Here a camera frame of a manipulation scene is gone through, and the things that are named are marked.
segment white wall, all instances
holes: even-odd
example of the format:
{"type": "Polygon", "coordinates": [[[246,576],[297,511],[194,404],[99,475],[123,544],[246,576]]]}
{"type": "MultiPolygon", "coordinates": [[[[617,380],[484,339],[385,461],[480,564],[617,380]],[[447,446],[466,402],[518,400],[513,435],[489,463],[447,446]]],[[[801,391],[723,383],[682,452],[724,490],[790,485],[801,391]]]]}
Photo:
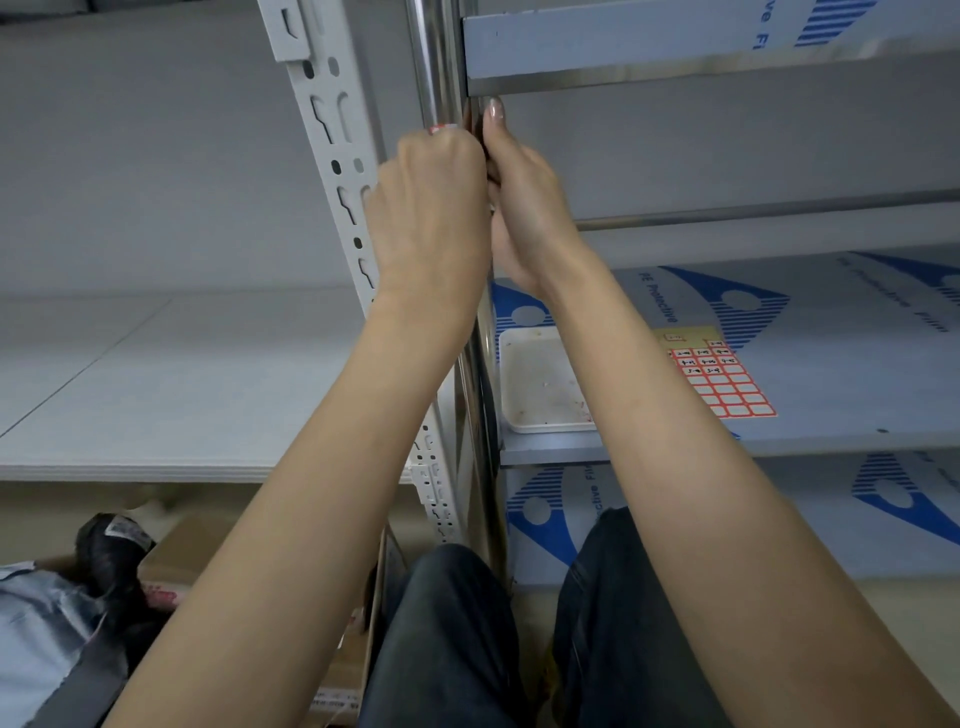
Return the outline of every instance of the white wall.
{"type": "MultiPolygon", "coordinates": [[[[420,124],[405,10],[359,6],[393,149],[420,124]]],[[[958,75],[947,55],[506,102],[589,217],[960,186],[958,75]]],[[[958,232],[941,221],[924,242],[958,232]]],[[[651,235],[673,262],[724,256],[702,230],[615,247],[651,235]]],[[[346,283],[253,0],[0,28],[0,295],[346,283]]]]}

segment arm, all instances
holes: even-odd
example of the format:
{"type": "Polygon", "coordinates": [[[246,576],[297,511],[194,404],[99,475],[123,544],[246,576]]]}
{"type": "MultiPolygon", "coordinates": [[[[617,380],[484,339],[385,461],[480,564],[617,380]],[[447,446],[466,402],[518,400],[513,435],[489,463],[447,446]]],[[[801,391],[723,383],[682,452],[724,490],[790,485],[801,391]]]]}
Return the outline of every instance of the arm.
{"type": "Polygon", "coordinates": [[[107,728],[300,724],[417,429],[473,325],[490,268],[483,164],[475,139],[444,130],[406,137],[381,167],[366,201],[380,285],[349,361],[107,728]]]}
{"type": "Polygon", "coordinates": [[[550,307],[637,529],[741,728],[956,726],[791,503],[583,243],[549,166],[488,110],[494,254],[550,307]]]}

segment forearm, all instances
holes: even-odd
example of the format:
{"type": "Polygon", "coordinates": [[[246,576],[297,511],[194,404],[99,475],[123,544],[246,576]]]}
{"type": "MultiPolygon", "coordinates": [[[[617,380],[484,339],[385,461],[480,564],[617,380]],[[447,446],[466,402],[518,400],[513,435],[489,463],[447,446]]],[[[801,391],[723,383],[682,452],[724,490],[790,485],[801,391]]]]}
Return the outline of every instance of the forearm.
{"type": "Polygon", "coordinates": [[[852,582],[584,252],[548,294],[651,562],[732,721],[954,725],[852,582]]]}
{"type": "Polygon", "coordinates": [[[468,331],[468,322],[438,322],[425,341],[379,303],[108,726],[302,720],[374,564],[417,429],[468,331]]]}

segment fingernail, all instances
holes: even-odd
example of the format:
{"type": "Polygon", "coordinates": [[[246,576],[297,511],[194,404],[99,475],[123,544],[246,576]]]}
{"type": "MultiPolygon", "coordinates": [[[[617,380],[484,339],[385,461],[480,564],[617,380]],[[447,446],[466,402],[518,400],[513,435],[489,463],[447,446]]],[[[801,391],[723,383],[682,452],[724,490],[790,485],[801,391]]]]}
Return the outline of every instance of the fingernail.
{"type": "Polygon", "coordinates": [[[503,102],[499,96],[491,96],[487,102],[487,109],[490,110],[490,118],[497,124],[503,124],[507,120],[507,115],[503,109],[503,102]]]}

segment hand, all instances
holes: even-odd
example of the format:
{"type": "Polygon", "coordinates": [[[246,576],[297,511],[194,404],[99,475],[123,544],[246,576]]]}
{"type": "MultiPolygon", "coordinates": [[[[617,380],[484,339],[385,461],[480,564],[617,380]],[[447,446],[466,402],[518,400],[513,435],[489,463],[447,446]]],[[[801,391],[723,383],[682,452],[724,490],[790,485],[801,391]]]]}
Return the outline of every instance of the hand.
{"type": "Polygon", "coordinates": [[[364,200],[380,272],[376,301],[472,325],[491,264],[485,179],[483,148],[463,130],[400,139],[364,200]]]}
{"type": "Polygon", "coordinates": [[[503,104],[493,98],[483,119],[490,152],[488,189],[493,260],[518,286],[539,299],[571,258],[586,248],[570,217],[557,174],[507,130],[503,104]]]}

